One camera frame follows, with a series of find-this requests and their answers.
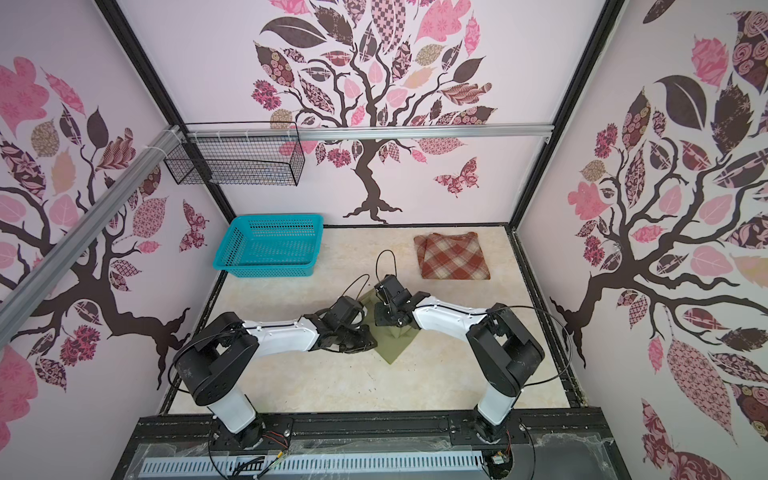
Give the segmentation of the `olive green skirt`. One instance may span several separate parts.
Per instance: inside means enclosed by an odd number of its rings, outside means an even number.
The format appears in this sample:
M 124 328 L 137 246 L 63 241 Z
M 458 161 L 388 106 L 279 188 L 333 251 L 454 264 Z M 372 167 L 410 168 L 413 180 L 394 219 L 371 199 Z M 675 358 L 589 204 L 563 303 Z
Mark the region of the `olive green skirt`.
M 374 351 L 388 364 L 393 364 L 405 349 L 415 340 L 419 330 L 413 326 L 377 326 L 375 324 L 376 308 L 381 301 L 373 289 L 369 289 L 359 298 L 366 309 L 362 323 L 369 326 L 370 333 L 377 345 Z

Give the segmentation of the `red plaid skirt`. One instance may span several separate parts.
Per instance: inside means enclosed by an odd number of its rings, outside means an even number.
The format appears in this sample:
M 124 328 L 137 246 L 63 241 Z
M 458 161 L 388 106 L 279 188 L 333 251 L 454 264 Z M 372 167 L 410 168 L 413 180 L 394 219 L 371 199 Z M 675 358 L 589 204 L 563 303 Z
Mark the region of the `red plaid skirt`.
M 414 238 L 420 275 L 426 280 L 490 280 L 476 232 L 430 233 Z

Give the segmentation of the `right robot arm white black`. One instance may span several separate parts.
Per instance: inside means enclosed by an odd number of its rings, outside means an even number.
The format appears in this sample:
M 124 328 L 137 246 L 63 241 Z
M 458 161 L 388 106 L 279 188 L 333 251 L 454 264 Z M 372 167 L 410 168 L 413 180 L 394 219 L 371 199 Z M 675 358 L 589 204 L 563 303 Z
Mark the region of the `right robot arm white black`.
M 544 349 L 512 308 L 503 303 L 470 308 L 423 291 L 412 294 L 391 274 L 374 292 L 379 299 L 376 325 L 436 331 L 470 346 L 487 383 L 474 409 L 475 431 L 486 443 L 498 442 L 526 382 L 545 359 Z

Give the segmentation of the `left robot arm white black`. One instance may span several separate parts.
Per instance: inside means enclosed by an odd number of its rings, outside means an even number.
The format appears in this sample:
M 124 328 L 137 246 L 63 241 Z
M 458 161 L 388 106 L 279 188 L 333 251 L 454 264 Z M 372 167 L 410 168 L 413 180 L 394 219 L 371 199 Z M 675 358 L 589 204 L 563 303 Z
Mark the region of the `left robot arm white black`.
M 242 449 L 264 440 L 285 441 L 266 432 L 266 423 L 247 395 L 237 386 L 254 359 L 289 352 L 325 351 L 337 354 L 367 352 L 377 346 L 370 327 L 363 323 L 367 310 L 341 296 L 329 307 L 282 322 L 246 321 L 225 312 L 195 335 L 174 356 L 183 389 L 196 405 L 214 416 Z

